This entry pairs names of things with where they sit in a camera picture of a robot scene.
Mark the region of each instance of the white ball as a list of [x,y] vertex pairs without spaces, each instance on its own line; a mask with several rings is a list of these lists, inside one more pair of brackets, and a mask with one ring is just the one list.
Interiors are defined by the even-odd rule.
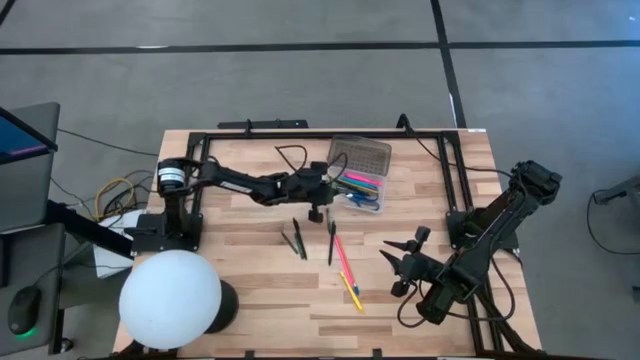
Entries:
[[220,308],[220,278],[202,256],[156,254],[135,268],[120,293],[129,335],[155,349],[173,349],[202,335]]

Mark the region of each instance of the pencil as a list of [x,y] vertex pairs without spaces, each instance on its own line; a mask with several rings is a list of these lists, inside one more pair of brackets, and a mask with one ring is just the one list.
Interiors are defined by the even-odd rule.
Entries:
[[349,282],[347,281],[347,277],[344,276],[343,271],[340,271],[340,276],[342,276],[342,280],[344,280],[344,284],[347,286],[347,290],[349,290],[349,295],[351,295],[351,299],[353,299],[353,303],[356,304],[356,307],[360,312],[364,312],[364,308],[362,307],[362,304],[360,304],[360,300],[358,300],[358,297],[353,292],[353,289],[351,288],[351,285],[349,285]]

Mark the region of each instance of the gray carpet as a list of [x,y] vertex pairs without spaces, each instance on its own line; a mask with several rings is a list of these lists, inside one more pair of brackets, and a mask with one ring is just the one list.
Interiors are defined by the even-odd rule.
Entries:
[[[640,39],[633,0],[443,0],[450,41]],[[0,47],[435,41],[430,1],[20,0]],[[498,166],[535,159],[564,176],[557,201],[521,226],[525,276],[543,346],[556,354],[637,359],[640,259],[589,240],[589,194],[640,173],[639,48],[454,50],[467,125],[487,128]],[[0,56],[0,105],[62,105],[60,126],[155,152],[165,129],[246,118],[312,127],[451,127],[438,50]],[[82,197],[154,159],[65,134],[54,178]],[[55,188],[51,197],[74,202]],[[628,202],[594,207],[611,248],[640,250]],[[109,353],[112,297],[75,308],[75,359]],[[9,357],[40,359],[46,349]]]

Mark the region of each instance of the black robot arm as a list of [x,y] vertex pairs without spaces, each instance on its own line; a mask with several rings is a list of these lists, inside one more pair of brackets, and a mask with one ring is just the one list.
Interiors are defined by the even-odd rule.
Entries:
[[540,205],[555,199],[561,179],[560,175],[533,161],[518,163],[511,170],[509,188],[502,195],[488,207],[474,209],[461,221],[449,223],[452,243],[463,246],[445,263],[420,253],[429,234],[424,227],[418,229],[415,241],[407,243],[412,246],[386,242],[410,252],[400,260],[381,251],[400,276],[391,293],[402,297],[407,294],[409,285],[418,281],[431,283],[431,288],[416,308],[427,321],[440,324],[454,301],[465,303],[482,286],[491,257],[518,225]]
[[[187,184],[187,173],[197,172],[195,181]],[[310,203],[309,219],[322,222],[317,211],[321,205],[331,204],[338,192],[323,179],[327,163],[312,162],[293,174],[285,172],[254,177],[221,166],[217,161],[200,162],[187,158],[170,158],[158,164],[158,194],[165,200],[168,216],[181,216],[183,202],[190,195],[208,186],[218,186],[249,196],[264,206],[283,203]]]

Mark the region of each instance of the wooden table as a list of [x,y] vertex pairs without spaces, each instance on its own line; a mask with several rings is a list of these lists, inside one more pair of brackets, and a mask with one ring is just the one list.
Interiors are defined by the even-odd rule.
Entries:
[[[167,131],[160,158],[184,156],[189,132]],[[495,167],[486,132],[460,130],[460,139],[467,166]],[[273,357],[371,356],[374,348],[381,348],[385,356],[474,354],[466,320],[447,317],[440,326],[425,323],[415,329],[404,328],[396,320],[402,299],[389,293],[396,279],[378,250],[385,249],[396,256],[401,253],[382,241],[413,239],[416,228],[425,225],[432,230],[422,248],[425,254],[444,261],[451,249],[444,220],[448,205],[440,163],[415,140],[385,142],[392,146],[393,153],[383,213],[372,215],[337,205],[331,208],[361,289],[365,313],[356,311],[344,287],[337,254],[333,265],[327,265],[326,224],[307,220],[308,204],[262,207],[245,195],[207,188],[202,200],[205,226],[198,253],[237,289],[240,310],[229,328],[184,346],[179,350],[180,357],[244,356],[245,350],[255,350],[256,356]],[[435,141],[423,143],[438,153]],[[290,171],[273,148],[285,144],[304,145],[310,160],[324,160],[330,141],[215,140],[211,154],[223,166],[257,176]],[[294,166],[299,166],[300,151],[286,151]],[[495,173],[467,173],[476,206],[486,206],[502,192]],[[456,192],[460,193],[457,172],[452,171],[452,175]],[[157,194],[151,195],[149,209],[163,210]],[[281,230],[293,238],[292,217],[300,221],[308,261],[300,260],[281,239]],[[148,256],[138,257],[136,263]],[[516,295],[517,310],[509,323],[526,342],[539,348],[522,269],[504,252],[496,253],[496,261]],[[490,280],[496,304],[506,313],[509,296],[494,270],[490,272]],[[466,307],[456,304],[452,311],[466,314]],[[410,304],[404,309],[403,319],[415,322],[420,316]],[[486,324],[483,338],[490,348]],[[124,348],[130,341],[121,324],[114,350]]]

